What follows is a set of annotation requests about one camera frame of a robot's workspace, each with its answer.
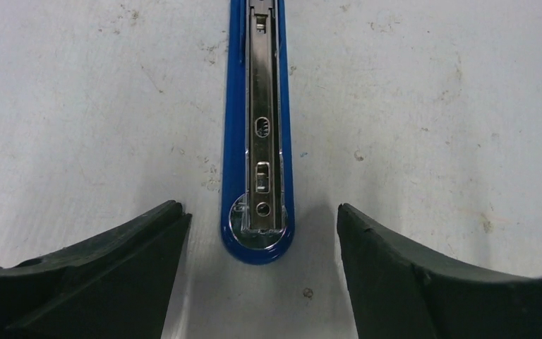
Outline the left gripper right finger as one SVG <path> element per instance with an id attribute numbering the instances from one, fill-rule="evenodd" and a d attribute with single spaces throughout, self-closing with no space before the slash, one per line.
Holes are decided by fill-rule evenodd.
<path id="1" fill-rule="evenodd" d="M 337 234 L 360 338 L 542 338 L 542 278 L 451 258 L 348 203 Z"/>

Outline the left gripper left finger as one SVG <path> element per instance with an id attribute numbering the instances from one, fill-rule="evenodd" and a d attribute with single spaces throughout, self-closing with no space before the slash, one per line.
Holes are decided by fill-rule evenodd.
<path id="1" fill-rule="evenodd" d="M 0 338 L 160 338 L 192 216 L 167 201 L 0 267 Z"/>

